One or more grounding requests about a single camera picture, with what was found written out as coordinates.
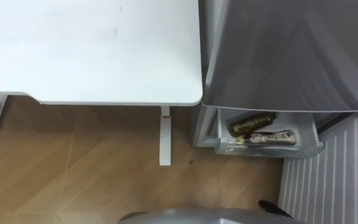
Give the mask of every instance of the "white desk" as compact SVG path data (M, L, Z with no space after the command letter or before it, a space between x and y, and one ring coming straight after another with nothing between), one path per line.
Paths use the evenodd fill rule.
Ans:
M202 96L197 0L0 0L0 113L6 95L45 104L162 107Z

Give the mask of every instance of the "refrigerator door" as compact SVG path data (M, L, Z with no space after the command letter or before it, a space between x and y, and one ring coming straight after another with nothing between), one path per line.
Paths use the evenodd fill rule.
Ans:
M224 1L203 103L358 111L358 1Z

